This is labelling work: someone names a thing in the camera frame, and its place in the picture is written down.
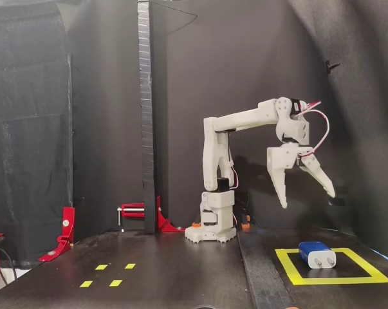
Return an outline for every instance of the black hook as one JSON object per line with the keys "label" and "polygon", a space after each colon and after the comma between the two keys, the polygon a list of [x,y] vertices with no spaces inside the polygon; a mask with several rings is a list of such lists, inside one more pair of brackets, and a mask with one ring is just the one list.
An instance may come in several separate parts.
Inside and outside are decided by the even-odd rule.
{"label": "black hook", "polygon": [[329,64],[329,60],[327,60],[325,62],[325,67],[326,67],[326,70],[327,70],[327,74],[331,74],[331,70],[335,69],[339,65],[341,65],[341,63],[339,63],[339,62],[334,63],[334,64]]}

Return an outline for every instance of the work area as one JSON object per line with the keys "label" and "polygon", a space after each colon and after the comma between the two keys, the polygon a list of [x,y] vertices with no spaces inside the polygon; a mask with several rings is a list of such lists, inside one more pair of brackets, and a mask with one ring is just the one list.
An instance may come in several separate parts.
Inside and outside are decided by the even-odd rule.
{"label": "work area", "polygon": [[0,308],[388,309],[388,1],[0,1]]}

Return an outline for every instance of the vertical post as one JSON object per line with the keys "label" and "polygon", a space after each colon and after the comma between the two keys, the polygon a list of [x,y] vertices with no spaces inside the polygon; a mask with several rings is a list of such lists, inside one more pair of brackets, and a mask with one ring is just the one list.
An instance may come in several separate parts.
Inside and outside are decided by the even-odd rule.
{"label": "vertical post", "polygon": [[140,93],[142,117],[142,172],[144,229],[156,232],[156,198],[154,182],[154,134],[152,126],[152,80],[149,2],[138,2],[138,38],[140,52]]}

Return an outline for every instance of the white object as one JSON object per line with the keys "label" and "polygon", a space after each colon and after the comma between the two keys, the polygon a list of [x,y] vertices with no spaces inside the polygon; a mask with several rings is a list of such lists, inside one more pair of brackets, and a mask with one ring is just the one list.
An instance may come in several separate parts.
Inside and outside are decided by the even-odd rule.
{"label": "white object", "polygon": [[311,251],[308,254],[310,268],[333,268],[337,264],[337,256],[332,250]]}
{"label": "white object", "polygon": [[[331,180],[320,168],[318,160],[313,155],[316,149],[299,146],[299,144],[309,144],[309,123],[304,118],[304,111],[305,113],[311,111],[319,103],[308,106],[304,101],[292,104],[288,98],[273,98],[259,103],[258,108],[249,111],[204,119],[205,141],[202,162],[205,189],[207,191],[218,189],[218,168],[221,177],[228,178],[231,189],[237,187],[233,188],[236,175],[234,175],[234,163],[228,148],[229,132],[277,124],[275,133],[284,145],[267,149],[267,168],[282,207],[287,207],[285,169],[291,169],[295,164],[312,175],[330,196],[335,197]],[[185,236],[195,243],[201,240],[226,242],[235,237],[236,229],[232,226],[233,204],[232,190],[204,192],[200,206],[201,225],[195,224],[185,229]]]}
{"label": "white object", "polygon": [[218,240],[222,243],[234,238],[237,234],[232,224],[232,206],[234,192],[203,192],[201,225],[185,229],[185,237],[197,243],[201,240]]}

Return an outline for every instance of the white wire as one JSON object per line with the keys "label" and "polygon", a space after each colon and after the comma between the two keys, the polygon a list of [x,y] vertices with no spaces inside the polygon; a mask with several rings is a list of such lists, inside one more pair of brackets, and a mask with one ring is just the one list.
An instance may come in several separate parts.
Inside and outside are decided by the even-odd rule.
{"label": "white wire", "polygon": [[239,179],[238,179],[237,171],[234,169],[234,166],[232,166],[231,168],[234,171],[234,174],[235,174],[235,177],[236,177],[236,180],[237,180],[237,185],[235,187],[231,187],[230,190],[238,188],[238,185],[239,185]]}
{"label": "white wire", "polygon": [[319,143],[312,150],[308,151],[307,153],[299,155],[301,158],[304,157],[304,156],[312,155],[321,146],[323,141],[325,141],[325,139],[326,139],[326,137],[327,137],[327,135],[329,133],[329,121],[328,121],[328,118],[327,118],[327,116],[323,112],[321,112],[321,111],[319,111],[317,109],[306,109],[306,110],[302,111],[301,113],[299,113],[298,115],[296,115],[296,117],[297,116],[301,116],[301,115],[303,115],[305,113],[311,113],[312,111],[316,112],[316,113],[318,113],[318,114],[320,114],[321,116],[324,117],[325,121],[327,122],[327,131],[325,132],[324,136],[321,138]]}

